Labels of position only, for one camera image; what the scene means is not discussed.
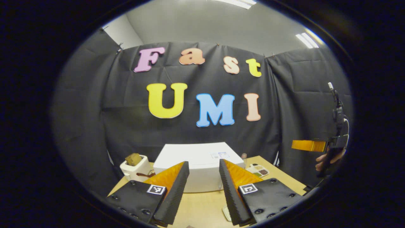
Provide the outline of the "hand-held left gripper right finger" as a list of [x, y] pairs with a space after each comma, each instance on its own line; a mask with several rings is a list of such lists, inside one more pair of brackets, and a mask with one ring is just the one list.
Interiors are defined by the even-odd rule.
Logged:
[[233, 225], [268, 222], [301, 200], [277, 178], [263, 180], [226, 160], [219, 160], [219, 173]]

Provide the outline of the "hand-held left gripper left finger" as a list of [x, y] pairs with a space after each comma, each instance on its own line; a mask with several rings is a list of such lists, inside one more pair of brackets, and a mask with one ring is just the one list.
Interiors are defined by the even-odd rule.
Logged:
[[189, 173], [189, 163], [183, 161], [144, 182], [128, 181], [106, 200], [131, 218], [155, 226], [172, 225]]

